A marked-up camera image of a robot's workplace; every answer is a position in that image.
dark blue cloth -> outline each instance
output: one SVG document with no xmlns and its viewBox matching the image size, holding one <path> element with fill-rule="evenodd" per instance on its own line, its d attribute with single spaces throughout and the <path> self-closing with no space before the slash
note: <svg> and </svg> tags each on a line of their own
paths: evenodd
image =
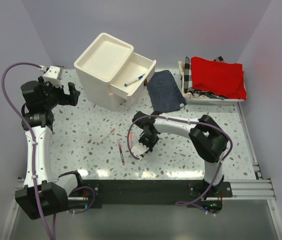
<svg viewBox="0 0 282 240">
<path fill-rule="evenodd" d="M 147 84 L 153 109 L 162 113 L 170 113 L 181 109 L 186 104 L 170 71 L 164 70 L 153 74 Z"/>
</svg>

red cloth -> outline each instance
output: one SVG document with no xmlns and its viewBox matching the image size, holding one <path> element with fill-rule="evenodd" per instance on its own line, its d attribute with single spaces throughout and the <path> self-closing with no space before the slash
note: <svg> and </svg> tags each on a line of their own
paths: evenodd
<svg viewBox="0 0 282 240">
<path fill-rule="evenodd" d="M 195 56 L 191 59 L 191 71 L 195 90 L 246 100 L 242 64 L 209 61 Z"/>
</svg>

table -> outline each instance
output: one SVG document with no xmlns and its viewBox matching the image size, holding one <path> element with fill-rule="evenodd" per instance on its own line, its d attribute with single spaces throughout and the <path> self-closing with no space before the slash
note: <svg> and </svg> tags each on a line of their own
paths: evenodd
<svg viewBox="0 0 282 240">
<path fill-rule="evenodd" d="M 177 82 L 178 69 L 170 69 Z M 62 84 L 76 84 L 81 91 L 77 106 L 57 106 L 53 109 L 55 122 L 51 145 L 51 173 L 60 174 L 79 170 L 83 179 L 100 180 L 199 180 L 204 176 L 204 161 L 193 144 L 181 136 L 163 133 L 154 147 L 141 160 L 132 158 L 127 150 L 126 135 L 137 111 L 153 111 L 146 89 L 141 97 L 128 106 L 123 103 L 117 111 L 109 111 L 89 102 L 73 69 L 63 71 Z M 253 157 L 244 133 L 238 104 L 231 106 L 186 105 L 170 113 L 174 117 L 200 118 L 210 115 L 233 139 L 234 148 L 224 161 L 223 172 L 227 180 L 254 180 Z M 112 128 L 116 131 L 102 144 L 96 143 Z M 138 136 L 141 129 L 133 132 Z M 125 165 L 119 154 L 117 140 L 123 147 Z"/>
</svg>

pink pen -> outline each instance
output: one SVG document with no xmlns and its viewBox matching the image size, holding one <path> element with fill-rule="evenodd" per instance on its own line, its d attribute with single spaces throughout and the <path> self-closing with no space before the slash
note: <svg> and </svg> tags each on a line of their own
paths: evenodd
<svg viewBox="0 0 282 240">
<path fill-rule="evenodd" d="M 123 165 L 125 165 L 121 143 L 120 143 L 119 140 L 117 141 L 117 143 L 118 143 L 118 145 L 119 145 L 119 150 L 120 150 L 120 155 L 121 155 L 122 163 L 123 163 Z"/>
</svg>

wall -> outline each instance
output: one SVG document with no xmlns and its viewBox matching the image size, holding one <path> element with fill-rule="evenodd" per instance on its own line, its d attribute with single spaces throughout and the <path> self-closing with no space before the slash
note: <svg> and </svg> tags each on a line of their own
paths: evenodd
<svg viewBox="0 0 282 240">
<path fill-rule="evenodd" d="M 239 62 L 249 95 L 244 104 L 247 124 L 282 215 L 282 0 L 272 0 Z"/>
<path fill-rule="evenodd" d="M 15 62 L 49 65 L 51 61 L 20 0 L 0 0 L 0 78 Z M 6 79 L 7 92 L 18 108 L 23 104 L 22 83 L 36 79 L 40 72 L 20 66 Z M 21 121 L 5 101 L 0 87 L 0 234 L 18 176 L 25 175 L 26 141 Z"/>
<path fill-rule="evenodd" d="M 176 67 L 185 56 L 236 62 L 270 0 L 22 0 L 52 61 L 73 66 L 101 33 Z"/>
</svg>

